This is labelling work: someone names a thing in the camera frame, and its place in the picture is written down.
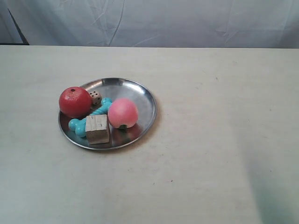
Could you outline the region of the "small wooden die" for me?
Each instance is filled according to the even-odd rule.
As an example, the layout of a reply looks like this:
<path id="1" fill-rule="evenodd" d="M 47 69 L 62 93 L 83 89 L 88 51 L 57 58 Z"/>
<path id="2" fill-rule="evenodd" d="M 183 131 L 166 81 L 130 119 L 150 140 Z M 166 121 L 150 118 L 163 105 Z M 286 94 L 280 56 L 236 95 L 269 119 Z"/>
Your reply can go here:
<path id="1" fill-rule="evenodd" d="M 89 95 L 92 99 L 93 105 L 100 105 L 101 104 L 101 94 L 98 91 L 89 91 Z"/>

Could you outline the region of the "round steel plate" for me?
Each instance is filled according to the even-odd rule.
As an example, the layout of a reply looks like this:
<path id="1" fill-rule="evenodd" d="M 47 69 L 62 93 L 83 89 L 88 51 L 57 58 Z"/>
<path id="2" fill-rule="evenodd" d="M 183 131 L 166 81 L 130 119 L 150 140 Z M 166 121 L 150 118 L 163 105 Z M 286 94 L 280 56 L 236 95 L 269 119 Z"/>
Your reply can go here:
<path id="1" fill-rule="evenodd" d="M 143 85 L 125 78 L 101 78 L 90 81 L 81 86 L 87 91 L 98 91 L 102 97 L 112 100 L 128 98 L 138 109 L 136 124 L 126 130 L 110 127 L 110 140 L 108 143 L 89 145 L 86 138 L 78 137 L 68 128 L 71 118 L 58 113 L 58 123 L 63 135 L 73 144 L 90 150 L 105 151 L 125 147 L 142 138 L 152 127 L 157 117 L 157 103 L 153 94 Z"/>

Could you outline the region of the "teal bone toy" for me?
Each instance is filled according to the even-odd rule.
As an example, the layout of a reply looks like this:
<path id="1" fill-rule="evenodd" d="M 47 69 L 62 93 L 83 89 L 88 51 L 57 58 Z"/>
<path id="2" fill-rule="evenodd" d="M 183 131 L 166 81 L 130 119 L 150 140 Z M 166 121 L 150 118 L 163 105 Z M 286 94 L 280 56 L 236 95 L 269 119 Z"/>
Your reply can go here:
<path id="1" fill-rule="evenodd" d="M 111 104 L 112 104 L 111 98 L 103 98 L 101 100 L 101 106 L 98 109 L 96 109 L 94 112 L 89 114 L 89 116 L 107 114 L 108 109 L 111 106 Z M 85 133 L 86 118 L 87 117 L 85 117 L 81 120 L 71 119 L 68 123 L 68 128 L 71 131 L 74 131 L 75 134 L 80 138 L 83 138 L 86 136 L 86 133 Z"/>

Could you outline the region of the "red toy apple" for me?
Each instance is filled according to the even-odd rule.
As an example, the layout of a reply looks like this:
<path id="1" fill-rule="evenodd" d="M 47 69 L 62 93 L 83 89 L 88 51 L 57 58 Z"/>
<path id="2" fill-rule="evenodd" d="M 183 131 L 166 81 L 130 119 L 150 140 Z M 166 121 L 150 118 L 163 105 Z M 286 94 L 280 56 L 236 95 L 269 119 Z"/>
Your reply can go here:
<path id="1" fill-rule="evenodd" d="M 85 89 L 70 87 L 61 93 L 58 104 L 60 112 L 70 118 L 79 118 L 90 111 L 92 99 Z"/>

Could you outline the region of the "white backdrop cloth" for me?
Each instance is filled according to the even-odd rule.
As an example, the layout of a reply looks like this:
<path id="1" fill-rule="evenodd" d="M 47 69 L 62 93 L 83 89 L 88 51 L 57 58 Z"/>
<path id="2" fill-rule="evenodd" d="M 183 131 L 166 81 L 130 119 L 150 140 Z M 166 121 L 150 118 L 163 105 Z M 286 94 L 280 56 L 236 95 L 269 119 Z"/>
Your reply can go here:
<path id="1" fill-rule="evenodd" d="M 297 48 L 296 0 L 3 0 L 1 43 Z"/>

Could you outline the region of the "pink toy peach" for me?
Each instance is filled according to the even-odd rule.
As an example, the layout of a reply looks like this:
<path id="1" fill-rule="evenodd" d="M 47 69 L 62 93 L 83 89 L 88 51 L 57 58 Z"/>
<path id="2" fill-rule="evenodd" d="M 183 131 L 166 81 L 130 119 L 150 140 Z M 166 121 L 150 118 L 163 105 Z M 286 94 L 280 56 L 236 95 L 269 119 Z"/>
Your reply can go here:
<path id="1" fill-rule="evenodd" d="M 131 128 L 138 120 L 138 109 L 132 100 L 118 98 L 109 107 L 107 116 L 113 128 Z"/>

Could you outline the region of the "wooden cube block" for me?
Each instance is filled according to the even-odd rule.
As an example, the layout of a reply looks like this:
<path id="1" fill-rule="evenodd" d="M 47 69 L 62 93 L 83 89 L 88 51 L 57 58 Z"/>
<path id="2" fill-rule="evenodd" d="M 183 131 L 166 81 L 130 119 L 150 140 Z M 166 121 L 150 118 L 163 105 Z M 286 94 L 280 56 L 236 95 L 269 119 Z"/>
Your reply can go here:
<path id="1" fill-rule="evenodd" d="M 106 114 L 86 117 L 85 133 L 90 145 L 104 144 L 110 141 L 110 128 Z"/>

